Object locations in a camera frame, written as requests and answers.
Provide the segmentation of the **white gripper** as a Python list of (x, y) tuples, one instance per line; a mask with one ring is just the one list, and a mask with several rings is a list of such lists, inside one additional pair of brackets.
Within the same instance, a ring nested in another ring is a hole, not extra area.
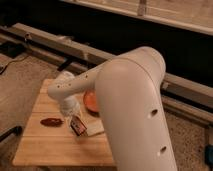
[(68, 125), (70, 128), (73, 128), (75, 125), (75, 115), (78, 115), (79, 111), (80, 104), (76, 97), (68, 97), (60, 102), (60, 112), (65, 117), (69, 117)]

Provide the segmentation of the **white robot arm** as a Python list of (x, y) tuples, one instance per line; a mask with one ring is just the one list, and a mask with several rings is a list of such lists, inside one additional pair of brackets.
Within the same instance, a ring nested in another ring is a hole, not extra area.
[(123, 53), (73, 79), (55, 80), (56, 100), (93, 89), (118, 171), (178, 171), (163, 110), (162, 55), (151, 47)]

